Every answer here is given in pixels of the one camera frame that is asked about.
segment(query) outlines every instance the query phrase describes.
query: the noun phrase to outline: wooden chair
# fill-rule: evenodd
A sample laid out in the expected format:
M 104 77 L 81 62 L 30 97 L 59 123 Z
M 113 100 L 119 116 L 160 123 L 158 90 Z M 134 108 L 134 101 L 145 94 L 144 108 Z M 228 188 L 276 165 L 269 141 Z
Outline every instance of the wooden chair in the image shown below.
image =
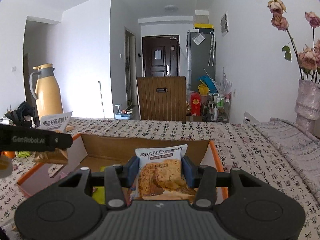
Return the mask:
M 186 77 L 137 78 L 141 120 L 186 122 Z

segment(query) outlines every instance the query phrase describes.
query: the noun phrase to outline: gray refrigerator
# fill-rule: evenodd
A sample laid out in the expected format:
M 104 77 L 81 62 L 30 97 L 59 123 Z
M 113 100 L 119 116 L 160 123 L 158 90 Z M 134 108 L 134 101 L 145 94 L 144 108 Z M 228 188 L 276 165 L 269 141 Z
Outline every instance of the gray refrigerator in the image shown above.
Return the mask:
M 211 55 L 210 64 L 208 66 L 212 35 L 203 34 L 205 36 L 205 39 L 199 45 L 197 45 L 192 38 L 198 34 L 199 33 L 193 32 L 188 32 L 187 34 L 188 89 L 196 92 L 199 92 L 198 85 L 200 84 L 200 81 L 198 79 L 203 75 L 206 75 L 204 68 L 207 73 L 213 78 L 213 80 L 216 80 L 215 55 Z

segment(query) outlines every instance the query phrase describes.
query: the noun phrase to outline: ribbed gray panel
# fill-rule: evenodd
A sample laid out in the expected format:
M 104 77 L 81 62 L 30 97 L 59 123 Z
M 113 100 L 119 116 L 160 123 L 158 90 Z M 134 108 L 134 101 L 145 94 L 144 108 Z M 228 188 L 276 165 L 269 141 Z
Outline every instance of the ribbed gray panel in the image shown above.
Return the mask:
M 236 240 L 209 212 L 187 201 L 133 201 L 126 210 L 109 212 L 85 240 Z

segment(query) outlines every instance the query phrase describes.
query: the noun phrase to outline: red package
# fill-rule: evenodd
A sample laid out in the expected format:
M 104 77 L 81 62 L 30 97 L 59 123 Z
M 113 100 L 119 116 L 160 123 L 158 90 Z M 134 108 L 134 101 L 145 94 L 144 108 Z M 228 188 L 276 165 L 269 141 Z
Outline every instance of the red package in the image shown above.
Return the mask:
M 201 115 L 201 96 L 198 93 L 191 94 L 191 115 L 200 116 Z

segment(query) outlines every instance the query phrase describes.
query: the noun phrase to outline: pink vase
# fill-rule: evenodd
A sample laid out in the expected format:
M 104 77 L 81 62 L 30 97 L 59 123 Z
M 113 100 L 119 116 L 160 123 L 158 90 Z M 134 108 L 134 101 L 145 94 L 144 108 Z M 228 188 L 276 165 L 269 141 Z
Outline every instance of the pink vase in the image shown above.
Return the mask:
M 299 79 L 298 97 L 294 108 L 296 123 L 313 133 L 316 120 L 320 117 L 320 85 L 310 80 Z

